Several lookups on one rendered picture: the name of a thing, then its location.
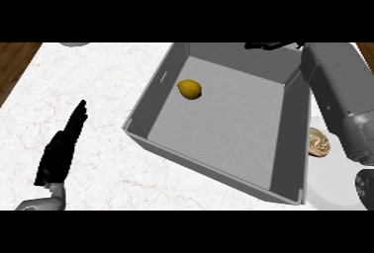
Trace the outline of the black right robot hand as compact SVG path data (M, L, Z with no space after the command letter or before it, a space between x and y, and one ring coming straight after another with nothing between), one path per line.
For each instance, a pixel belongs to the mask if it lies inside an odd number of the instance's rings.
M274 50L278 49L290 44L297 45L297 49L300 49L305 46L305 42L247 42L244 44L246 49L265 49L265 50Z

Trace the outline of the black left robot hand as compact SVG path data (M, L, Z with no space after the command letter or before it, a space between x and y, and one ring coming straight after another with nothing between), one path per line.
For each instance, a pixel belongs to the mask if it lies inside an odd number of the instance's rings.
M74 156L74 147L80 137L85 122L88 120L86 101L82 100L67 121L64 130L59 130L45 148L36 186L45 187L51 183L62 183Z

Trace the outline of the yellow lemon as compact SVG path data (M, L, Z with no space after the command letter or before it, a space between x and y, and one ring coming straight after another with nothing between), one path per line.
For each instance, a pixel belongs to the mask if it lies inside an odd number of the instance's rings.
M178 83L179 91L182 96L190 99L195 100L201 96L201 86L194 80L184 80Z

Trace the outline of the grey open box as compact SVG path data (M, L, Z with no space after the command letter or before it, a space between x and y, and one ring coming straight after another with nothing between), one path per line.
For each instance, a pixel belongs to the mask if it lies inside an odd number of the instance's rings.
M139 145L263 201L306 202L311 88L302 51L176 42L123 125ZM201 96L182 96L194 80Z

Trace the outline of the brown swirled pastry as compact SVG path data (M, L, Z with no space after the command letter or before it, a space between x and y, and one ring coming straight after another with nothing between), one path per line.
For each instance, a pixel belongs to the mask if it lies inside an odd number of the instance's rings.
M311 144L309 144L309 155L323 158L330 152L330 142L324 133L317 129L311 128Z

